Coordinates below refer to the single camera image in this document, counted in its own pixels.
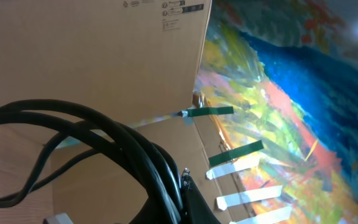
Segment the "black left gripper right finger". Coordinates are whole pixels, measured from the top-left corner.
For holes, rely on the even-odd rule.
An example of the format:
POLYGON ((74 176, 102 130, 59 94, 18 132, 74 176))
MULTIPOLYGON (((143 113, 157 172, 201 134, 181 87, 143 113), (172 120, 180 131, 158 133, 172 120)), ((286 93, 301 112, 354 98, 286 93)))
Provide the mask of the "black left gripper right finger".
POLYGON ((183 200, 183 223, 185 224, 220 224, 195 181, 190 175, 190 170, 185 169, 181 175, 181 197, 183 200))

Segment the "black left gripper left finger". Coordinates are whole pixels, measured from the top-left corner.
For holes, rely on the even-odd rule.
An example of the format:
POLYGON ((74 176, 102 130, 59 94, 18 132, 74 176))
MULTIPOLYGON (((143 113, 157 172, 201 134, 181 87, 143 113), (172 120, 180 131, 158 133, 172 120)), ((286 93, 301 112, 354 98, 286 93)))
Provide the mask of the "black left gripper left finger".
POLYGON ((129 224, 163 224, 165 215, 163 207, 148 198, 138 214, 129 224))

